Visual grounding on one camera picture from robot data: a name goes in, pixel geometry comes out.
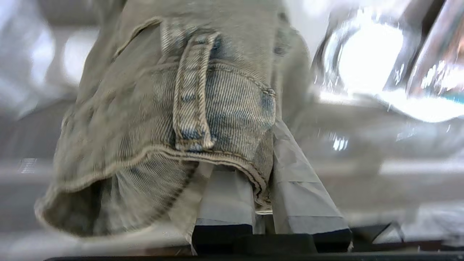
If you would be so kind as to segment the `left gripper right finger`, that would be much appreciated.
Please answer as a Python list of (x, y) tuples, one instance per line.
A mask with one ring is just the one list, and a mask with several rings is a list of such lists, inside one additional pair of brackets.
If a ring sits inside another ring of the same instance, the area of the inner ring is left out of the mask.
[(273, 133), (270, 198), (275, 232), (315, 235), (349, 231), (348, 222), (283, 120), (276, 120)]

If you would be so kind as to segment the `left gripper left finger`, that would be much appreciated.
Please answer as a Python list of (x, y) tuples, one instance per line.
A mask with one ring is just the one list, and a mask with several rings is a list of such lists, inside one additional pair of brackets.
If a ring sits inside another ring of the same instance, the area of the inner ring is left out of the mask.
[(255, 225), (253, 188), (238, 170), (214, 169), (204, 191), (197, 226)]

